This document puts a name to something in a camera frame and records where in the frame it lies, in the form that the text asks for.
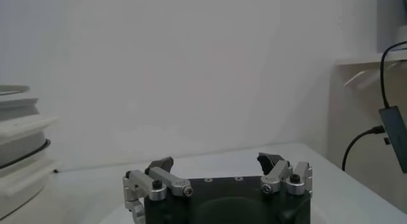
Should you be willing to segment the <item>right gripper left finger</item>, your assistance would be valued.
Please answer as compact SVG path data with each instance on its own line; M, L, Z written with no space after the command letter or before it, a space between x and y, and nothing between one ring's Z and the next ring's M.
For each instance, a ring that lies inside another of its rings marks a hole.
M179 178L170 171L174 165L172 157L151 162L144 171L127 171L123 176L125 208L132 213L135 223L145 222L145 208L141 199L163 202L168 195L190 198L193 187L190 180Z

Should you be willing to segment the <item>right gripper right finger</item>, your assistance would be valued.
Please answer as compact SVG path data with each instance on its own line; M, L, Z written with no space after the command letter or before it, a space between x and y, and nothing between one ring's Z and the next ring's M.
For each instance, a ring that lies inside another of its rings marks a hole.
M261 192L272 195L285 190L289 195L313 195L313 168L308 162L292 164L280 155L259 153L258 162L263 171L260 178Z

